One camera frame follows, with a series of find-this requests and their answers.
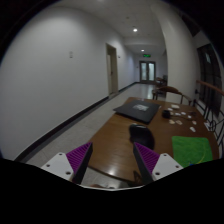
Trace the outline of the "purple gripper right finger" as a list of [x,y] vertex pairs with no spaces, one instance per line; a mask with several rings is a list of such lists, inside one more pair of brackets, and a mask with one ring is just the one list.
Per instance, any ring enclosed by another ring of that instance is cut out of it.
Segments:
[[182,169],[169,154],[158,154],[137,142],[134,143],[133,153],[144,185]]

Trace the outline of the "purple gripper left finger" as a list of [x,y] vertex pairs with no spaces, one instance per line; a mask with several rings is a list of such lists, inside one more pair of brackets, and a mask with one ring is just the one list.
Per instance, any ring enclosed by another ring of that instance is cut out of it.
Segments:
[[93,144],[86,143],[69,153],[57,153],[42,169],[65,180],[80,184],[93,152]]

